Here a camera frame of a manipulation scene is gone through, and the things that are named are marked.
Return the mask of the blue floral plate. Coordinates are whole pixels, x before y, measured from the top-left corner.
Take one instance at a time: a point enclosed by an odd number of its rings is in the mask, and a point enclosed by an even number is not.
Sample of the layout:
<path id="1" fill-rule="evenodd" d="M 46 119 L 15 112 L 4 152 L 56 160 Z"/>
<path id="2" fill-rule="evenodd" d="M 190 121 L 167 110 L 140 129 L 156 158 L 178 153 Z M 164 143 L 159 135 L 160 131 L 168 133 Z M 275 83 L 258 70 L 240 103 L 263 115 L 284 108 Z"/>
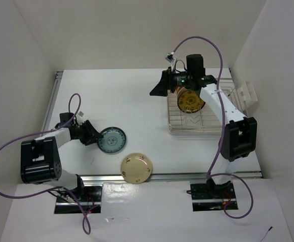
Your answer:
<path id="1" fill-rule="evenodd" d="M 98 147 L 107 154 L 114 154 L 122 150 L 126 145 L 126 134 L 118 127 L 105 128 L 101 133 L 102 138 L 98 140 Z"/>

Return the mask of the yellow plate with dark rim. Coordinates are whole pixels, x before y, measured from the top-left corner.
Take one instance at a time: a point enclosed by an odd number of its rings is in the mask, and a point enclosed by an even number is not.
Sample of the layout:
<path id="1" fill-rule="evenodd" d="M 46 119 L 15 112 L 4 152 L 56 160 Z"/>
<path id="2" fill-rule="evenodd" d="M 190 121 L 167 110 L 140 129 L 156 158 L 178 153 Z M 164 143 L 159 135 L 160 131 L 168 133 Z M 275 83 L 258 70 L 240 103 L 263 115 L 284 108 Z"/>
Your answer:
<path id="1" fill-rule="evenodd" d="M 196 113 L 205 106 L 205 102 L 193 90 L 179 87 L 176 95 L 178 108 L 184 113 Z"/>

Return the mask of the beige plate with flower motifs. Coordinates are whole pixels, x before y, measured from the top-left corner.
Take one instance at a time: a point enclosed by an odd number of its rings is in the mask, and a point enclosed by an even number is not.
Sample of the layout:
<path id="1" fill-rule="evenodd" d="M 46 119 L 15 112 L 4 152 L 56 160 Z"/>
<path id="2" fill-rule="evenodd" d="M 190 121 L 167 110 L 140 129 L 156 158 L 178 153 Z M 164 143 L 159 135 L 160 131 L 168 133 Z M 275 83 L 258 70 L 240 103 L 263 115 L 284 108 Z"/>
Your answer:
<path id="1" fill-rule="evenodd" d="M 151 160 L 142 153 L 128 154 L 121 162 L 120 173 L 131 184 L 140 184 L 147 181 L 152 173 Z"/>

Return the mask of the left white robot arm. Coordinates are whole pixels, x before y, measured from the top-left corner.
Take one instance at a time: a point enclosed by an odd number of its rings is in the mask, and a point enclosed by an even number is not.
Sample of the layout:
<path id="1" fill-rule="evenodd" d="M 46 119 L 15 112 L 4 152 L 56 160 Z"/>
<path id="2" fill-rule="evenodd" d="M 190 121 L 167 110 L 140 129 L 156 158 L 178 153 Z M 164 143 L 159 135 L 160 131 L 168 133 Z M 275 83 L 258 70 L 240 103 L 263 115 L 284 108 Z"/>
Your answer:
<path id="1" fill-rule="evenodd" d="M 69 197 L 78 202 L 86 195 L 83 180 L 78 174 L 62 169 L 58 150 L 72 140 L 89 146 L 103 136 L 90 121 L 79 123 L 71 112 L 61 113 L 59 118 L 54 132 L 21 143 L 21 179 L 25 184 L 67 188 Z"/>

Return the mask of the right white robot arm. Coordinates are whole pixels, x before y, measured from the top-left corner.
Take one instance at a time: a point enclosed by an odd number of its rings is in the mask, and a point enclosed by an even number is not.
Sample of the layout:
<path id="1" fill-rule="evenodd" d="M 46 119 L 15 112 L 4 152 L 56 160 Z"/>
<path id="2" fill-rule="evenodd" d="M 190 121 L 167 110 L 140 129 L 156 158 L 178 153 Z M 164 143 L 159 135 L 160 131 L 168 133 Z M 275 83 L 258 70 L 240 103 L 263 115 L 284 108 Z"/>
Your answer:
<path id="1" fill-rule="evenodd" d="M 176 70 L 177 60 L 172 52 L 167 54 L 166 60 L 171 65 L 162 71 L 160 81 L 150 95 L 166 97 L 178 87 L 194 91 L 211 108 L 222 126 L 218 150 L 206 174 L 206 192 L 210 197 L 218 198 L 231 183 L 237 162 L 255 150 L 257 121 L 246 117 L 233 105 L 221 90 L 219 78 L 206 75 L 202 55 L 188 55 L 184 71 Z"/>

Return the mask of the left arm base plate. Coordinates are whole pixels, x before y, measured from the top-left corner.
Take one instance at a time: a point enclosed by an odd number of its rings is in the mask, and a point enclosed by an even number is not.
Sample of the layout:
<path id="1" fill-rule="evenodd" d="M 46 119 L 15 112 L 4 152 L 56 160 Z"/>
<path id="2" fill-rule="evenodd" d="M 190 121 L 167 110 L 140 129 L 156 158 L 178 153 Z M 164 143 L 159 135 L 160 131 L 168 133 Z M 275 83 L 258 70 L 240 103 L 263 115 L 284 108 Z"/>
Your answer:
<path id="1" fill-rule="evenodd" d="M 102 184 L 85 186 L 81 195 L 75 193 L 77 200 L 86 213 L 101 213 L 102 188 Z M 80 207 L 68 192 L 53 190 L 50 194 L 56 197 L 54 214 L 81 214 Z"/>

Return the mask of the aluminium frame rail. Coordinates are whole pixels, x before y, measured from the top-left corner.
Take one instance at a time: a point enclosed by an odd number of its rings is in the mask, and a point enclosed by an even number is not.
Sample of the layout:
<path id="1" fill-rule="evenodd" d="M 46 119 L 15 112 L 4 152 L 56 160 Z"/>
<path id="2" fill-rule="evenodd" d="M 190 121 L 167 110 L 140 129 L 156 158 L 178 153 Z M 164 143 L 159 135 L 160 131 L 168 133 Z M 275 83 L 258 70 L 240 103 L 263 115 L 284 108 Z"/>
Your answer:
<path id="1" fill-rule="evenodd" d="M 205 178 L 212 163 L 220 165 L 215 158 L 218 135 L 169 133 L 166 99 L 149 95 L 160 75 L 158 69 L 63 72 L 51 122 L 58 121 L 71 95 L 77 93 L 79 108 L 93 127 L 122 129 L 126 144 L 119 152 L 106 154 L 95 144 L 70 140 L 68 130 L 62 130 L 62 146 L 56 153 L 60 159 L 56 171 L 61 177 L 52 186 L 72 187 L 76 175 L 87 185 L 121 182 L 120 164 L 130 153 L 141 153 L 151 161 L 154 181 Z"/>

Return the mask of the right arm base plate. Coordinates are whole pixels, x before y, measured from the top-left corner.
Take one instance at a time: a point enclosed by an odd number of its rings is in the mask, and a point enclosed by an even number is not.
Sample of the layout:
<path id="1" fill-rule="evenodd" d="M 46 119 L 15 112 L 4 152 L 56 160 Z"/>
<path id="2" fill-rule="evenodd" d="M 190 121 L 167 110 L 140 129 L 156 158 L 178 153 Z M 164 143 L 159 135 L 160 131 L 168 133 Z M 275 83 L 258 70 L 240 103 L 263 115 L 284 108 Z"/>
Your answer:
<path id="1" fill-rule="evenodd" d="M 238 210 L 234 185 L 229 181 L 216 185 L 213 180 L 206 183 L 191 184 L 186 191 L 191 196 L 192 208 L 197 211 Z"/>

